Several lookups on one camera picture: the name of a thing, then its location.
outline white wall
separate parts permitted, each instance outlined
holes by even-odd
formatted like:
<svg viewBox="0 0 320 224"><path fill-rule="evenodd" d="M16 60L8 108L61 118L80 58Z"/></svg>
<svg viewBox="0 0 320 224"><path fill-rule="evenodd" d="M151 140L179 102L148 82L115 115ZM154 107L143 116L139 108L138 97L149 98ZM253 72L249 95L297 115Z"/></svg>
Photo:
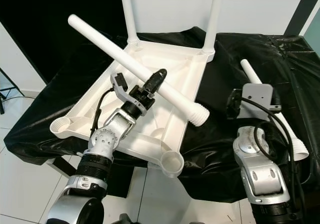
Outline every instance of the white wall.
<svg viewBox="0 0 320 224"><path fill-rule="evenodd" d="M131 0L138 32L207 29L212 0ZM218 32L283 34L300 0L222 0Z"/></svg>
<svg viewBox="0 0 320 224"><path fill-rule="evenodd" d="M36 96L45 83L0 23L0 68L26 96Z"/></svg>

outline white plastic tube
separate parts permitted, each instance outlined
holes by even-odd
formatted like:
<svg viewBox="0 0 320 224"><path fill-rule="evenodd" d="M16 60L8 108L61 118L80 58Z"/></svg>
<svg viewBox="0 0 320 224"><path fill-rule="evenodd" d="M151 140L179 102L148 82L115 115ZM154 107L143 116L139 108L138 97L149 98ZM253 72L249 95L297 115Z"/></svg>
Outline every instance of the white plastic tube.
<svg viewBox="0 0 320 224"><path fill-rule="evenodd" d="M250 65L250 63L248 62L248 60L244 59L241 60L240 62L245 74L248 76L249 80L251 83L253 84L262 84L261 80L259 79L258 75L255 73L254 69L252 68L252 66ZM295 135L295 133L293 132L293 130L291 129L290 125L288 124L287 120L285 119L284 115L282 113L278 113L275 114L280 121L285 125L286 129L288 130L290 137L292 139L292 144L293 144L293 157L295 161L298 160L303 160L305 158L307 158L309 156L309 152L306 149L304 143L298 139ZM274 121L275 124L277 125L278 129L283 133L283 135L285 136L285 132L283 131L283 129L281 128L281 126L278 124L277 121Z"/></svg>
<svg viewBox="0 0 320 224"><path fill-rule="evenodd" d="M218 17L222 0L212 0L208 28L206 30L202 52L204 54L215 53L215 40L218 26Z"/></svg>
<svg viewBox="0 0 320 224"><path fill-rule="evenodd" d="M122 0L122 6L124 7L124 18L126 20L126 30L128 32L128 43L134 43L139 41L138 36L136 35L136 26L134 22L134 13L132 11L131 0Z"/></svg>
<svg viewBox="0 0 320 224"><path fill-rule="evenodd" d="M131 73L136 75L143 82L153 74L147 67L140 64L133 57L124 52L120 47L112 41L100 34L86 22L76 15L70 15L68 23L79 33L97 45L100 49L117 60L121 65L127 68ZM195 126L201 126L209 117L209 111L201 104L195 103L164 81L158 93L173 104L177 109L185 114L187 119Z"/></svg>

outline white pipe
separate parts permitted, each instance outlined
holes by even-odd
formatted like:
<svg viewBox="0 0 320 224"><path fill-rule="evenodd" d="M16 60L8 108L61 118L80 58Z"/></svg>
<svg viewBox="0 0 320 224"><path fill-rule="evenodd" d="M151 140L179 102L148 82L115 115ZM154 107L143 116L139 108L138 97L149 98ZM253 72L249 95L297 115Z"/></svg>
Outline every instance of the white pipe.
<svg viewBox="0 0 320 224"><path fill-rule="evenodd" d="M202 53L204 54L215 54L215 40L218 26L218 17L221 8L222 0L212 0L210 17L208 22L208 28L206 30L204 45L202 48Z"/></svg>
<svg viewBox="0 0 320 224"><path fill-rule="evenodd" d="M132 11L131 0L122 0L122 6L124 8L124 18L126 20L126 30L128 32L128 43L134 43L139 41L138 36L136 35L136 26L134 22L134 13Z"/></svg>
<svg viewBox="0 0 320 224"><path fill-rule="evenodd" d="M244 59L241 60L240 62L245 74L248 76L249 80L251 83L253 84L262 84L261 80L259 79L258 75L255 73L254 69L252 68L252 66L250 65L250 63L248 62L248 60ZM289 123L287 122L287 120L285 119L284 115L282 113L278 113L275 114L280 121L285 125L286 129L288 130L290 137L292 139L292 144L293 144L293 157L295 161L298 160L303 160L305 158L307 158L309 156L309 152L306 149L304 143L297 138L297 136L295 135L295 133L293 132L293 130L291 129ZM274 121L275 124L277 125L278 129L283 133L283 135L285 136L285 132L283 131L283 129L281 128L281 126L278 124L277 121Z"/></svg>
<svg viewBox="0 0 320 224"><path fill-rule="evenodd" d="M145 82L153 74L147 67L140 64L133 57L124 52L120 47L112 41L104 37L97 30L92 28L86 22L76 15L70 15L68 23L79 33L97 45L100 49L118 61L127 68L131 73ZM195 126L201 126L209 117L209 111L201 104L195 103L169 85L166 81L160 86L158 93L173 104L177 109L181 110L187 119Z"/></svg>

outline white tile floor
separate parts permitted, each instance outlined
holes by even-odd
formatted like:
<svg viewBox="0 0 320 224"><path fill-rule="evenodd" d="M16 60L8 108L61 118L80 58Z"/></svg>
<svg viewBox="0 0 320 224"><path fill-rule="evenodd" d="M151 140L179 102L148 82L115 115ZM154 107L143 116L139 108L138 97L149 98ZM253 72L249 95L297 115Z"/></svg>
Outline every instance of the white tile floor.
<svg viewBox="0 0 320 224"><path fill-rule="evenodd" d="M18 95L12 92L10 97ZM5 148L3 138L32 101L23 98L7 101L5 114L0 116L1 224L44 224L50 207L67 182L67 178L48 165L25 163ZM80 159L64 158L73 166L77 166ZM194 200L178 179L167 178L155 169L135 168L128 198L107 196L103 205L105 224L116 221L124 212L141 224L255 223L247 200L231 204Z"/></svg>

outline black cloth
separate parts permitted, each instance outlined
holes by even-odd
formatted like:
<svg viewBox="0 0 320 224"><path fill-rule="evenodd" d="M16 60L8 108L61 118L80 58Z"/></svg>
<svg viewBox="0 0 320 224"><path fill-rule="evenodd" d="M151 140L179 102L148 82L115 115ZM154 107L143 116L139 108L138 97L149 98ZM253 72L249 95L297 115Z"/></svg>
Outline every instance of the black cloth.
<svg viewBox="0 0 320 224"><path fill-rule="evenodd" d="M139 34L141 40L201 48L205 32L192 28L180 33ZM120 47L125 38L113 41ZM181 154L185 159L179 176L195 199L233 202L245 198L239 167L232 149L237 129L256 120L227 120L227 99L234 88L248 83L240 66L248 59L263 83L279 93L282 111L292 129L307 146L310 157L299 163L305 191L319 189L320 59L303 37L258 34L217 34L214 60L207 64L196 101L210 110L201 127L188 124ZM83 44L55 78L38 95L30 108L4 139L9 151L23 161L42 164L48 158L75 154L87 147L76 137L58 139L50 123L80 99L112 59L91 43ZM120 165L146 166L144 161L115 152Z"/></svg>

